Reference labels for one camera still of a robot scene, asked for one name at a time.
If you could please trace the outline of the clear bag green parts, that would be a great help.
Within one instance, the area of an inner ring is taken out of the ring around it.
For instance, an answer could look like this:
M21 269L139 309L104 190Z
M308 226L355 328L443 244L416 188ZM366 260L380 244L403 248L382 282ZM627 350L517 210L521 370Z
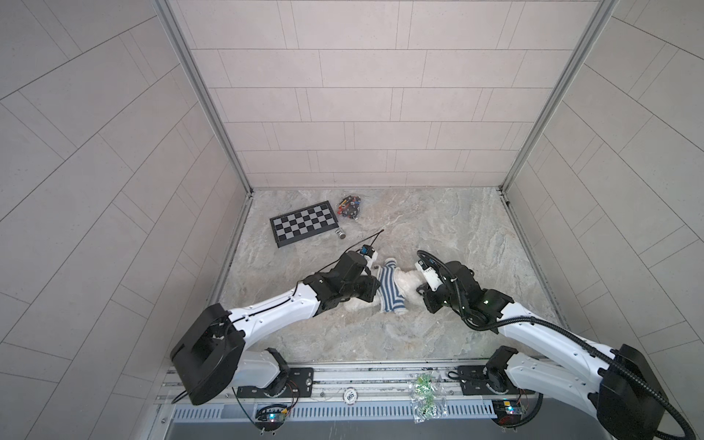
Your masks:
M448 416L447 394L436 376L430 373L418 375L410 384L410 392L414 423Z

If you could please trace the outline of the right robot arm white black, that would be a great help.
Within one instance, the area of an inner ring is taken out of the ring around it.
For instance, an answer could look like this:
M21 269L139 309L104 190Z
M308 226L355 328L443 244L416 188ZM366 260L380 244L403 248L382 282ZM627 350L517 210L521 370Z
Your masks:
M616 439L656 438L666 396L638 350L579 337L511 296L480 287L463 264L441 262L425 251L418 256L416 268L425 282L416 291L430 313L448 307L471 329L500 334L544 355L535 359L501 346L484 367L489 390L522 389L557 399L595 417Z

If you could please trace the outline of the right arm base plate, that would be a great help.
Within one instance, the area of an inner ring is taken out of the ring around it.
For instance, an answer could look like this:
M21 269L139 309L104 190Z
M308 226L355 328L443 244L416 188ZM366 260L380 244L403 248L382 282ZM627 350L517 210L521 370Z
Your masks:
M500 399L505 396L517 397L521 392L505 371L497 368L488 370L483 365L459 366L447 372L447 379L457 381L465 396L485 395Z

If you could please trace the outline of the green circuit board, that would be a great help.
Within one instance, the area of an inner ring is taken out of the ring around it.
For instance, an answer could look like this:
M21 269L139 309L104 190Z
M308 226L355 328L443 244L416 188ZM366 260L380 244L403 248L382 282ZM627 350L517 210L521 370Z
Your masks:
M291 407L276 403L262 407L255 412L254 425L262 433L275 433L286 422Z
M493 422L496 425L517 425L520 421L522 421L524 416L524 408L520 405L520 403L518 403L518 401L494 400L491 404L496 415L493 419Z

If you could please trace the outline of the left green circuit board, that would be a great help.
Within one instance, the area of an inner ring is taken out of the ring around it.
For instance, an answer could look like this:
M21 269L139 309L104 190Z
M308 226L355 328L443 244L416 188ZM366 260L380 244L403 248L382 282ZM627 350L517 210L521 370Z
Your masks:
M255 412L254 425L262 433L275 433L286 422L291 407L276 403L262 407Z

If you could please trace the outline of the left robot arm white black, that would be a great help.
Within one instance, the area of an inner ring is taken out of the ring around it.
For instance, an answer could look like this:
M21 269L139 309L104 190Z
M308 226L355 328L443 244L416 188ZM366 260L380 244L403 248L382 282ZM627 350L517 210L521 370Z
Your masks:
M381 286L370 271L377 258L376 250L365 245L342 254L331 271L317 271L269 300L230 310L219 302L205 308L170 352L184 387L174 403L183 398L193 405L208 403L232 386L274 395L283 391L290 368L282 355L273 348L249 348L351 299L372 303Z

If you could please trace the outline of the blue white striped shirt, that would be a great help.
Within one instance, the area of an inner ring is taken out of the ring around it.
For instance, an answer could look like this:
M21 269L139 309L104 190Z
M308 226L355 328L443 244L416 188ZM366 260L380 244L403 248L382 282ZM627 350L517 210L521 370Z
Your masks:
M387 258L383 264L376 267L375 276L379 281L377 295L381 302L381 313L405 315L408 312L405 298L394 281L397 269L398 263L395 258Z

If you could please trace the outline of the black white chessboard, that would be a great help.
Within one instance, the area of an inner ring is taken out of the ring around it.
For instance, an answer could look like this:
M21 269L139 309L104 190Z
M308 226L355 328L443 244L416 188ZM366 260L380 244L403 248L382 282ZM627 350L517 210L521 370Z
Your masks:
M269 223L278 248L338 228L337 215L328 201L280 214Z

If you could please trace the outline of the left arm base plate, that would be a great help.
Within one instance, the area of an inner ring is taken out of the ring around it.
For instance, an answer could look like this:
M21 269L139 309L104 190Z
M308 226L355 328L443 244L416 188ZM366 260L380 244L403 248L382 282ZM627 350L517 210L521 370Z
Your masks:
M312 395L313 381L312 368L290 368L280 372L264 389L253 386L236 388L236 396L240 399L309 398Z

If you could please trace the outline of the bag of colourful small pieces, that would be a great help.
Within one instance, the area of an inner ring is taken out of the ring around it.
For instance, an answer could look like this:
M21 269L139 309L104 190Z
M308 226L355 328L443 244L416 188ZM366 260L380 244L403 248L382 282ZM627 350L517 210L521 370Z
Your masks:
M361 198L357 195L346 196L337 207L337 215L356 220L359 216Z

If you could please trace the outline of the white teddy bear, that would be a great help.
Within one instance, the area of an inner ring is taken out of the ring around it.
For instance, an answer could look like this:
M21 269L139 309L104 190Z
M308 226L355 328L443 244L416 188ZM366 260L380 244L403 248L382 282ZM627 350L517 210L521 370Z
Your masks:
M372 302L357 298L344 302L347 312L357 312L377 307L381 313L404 315L412 310L425 310L423 295L417 289L425 278L417 269L403 271L395 258L387 258L382 264L375 264L371 273L381 283Z

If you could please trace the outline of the right green circuit board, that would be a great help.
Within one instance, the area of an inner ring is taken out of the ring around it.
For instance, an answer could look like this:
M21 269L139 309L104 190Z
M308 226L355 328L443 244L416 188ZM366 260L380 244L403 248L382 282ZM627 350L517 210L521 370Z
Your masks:
M493 422L496 425L517 425L520 421L522 421L524 416L524 408L520 405L520 403L518 403L518 401L494 400L491 404L496 415L493 419Z

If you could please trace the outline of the aluminium front rail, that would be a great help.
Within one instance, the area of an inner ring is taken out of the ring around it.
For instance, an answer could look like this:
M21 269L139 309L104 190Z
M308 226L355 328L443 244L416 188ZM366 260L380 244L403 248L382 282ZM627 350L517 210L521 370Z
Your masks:
M494 399L491 396L465 396L457 381L447 379L447 372L459 366L486 366L487 369L503 370L510 381L521 392L517 397L505 396ZM354 361L328 363L289 363L289 368L312 368L313 388L309 398L299 398L301 406L308 403L321 403L358 408L372 403L411 403L411 382L420 374L436 376L445 389L448 406L458 406L466 402L481 403L491 407L494 400L522 401L529 404L543 394L547 399L593 410L589 400L592 393L598 392L601 372L608 366L586 353L571 351L565 360L535 359L524 353L513 354L507 360L489 359L449 359L449 360L407 360L407 361ZM355 388L359 399L354 405L343 402L346 388ZM235 386L232 386L207 404L216 403L288 403L291 399L240 399Z

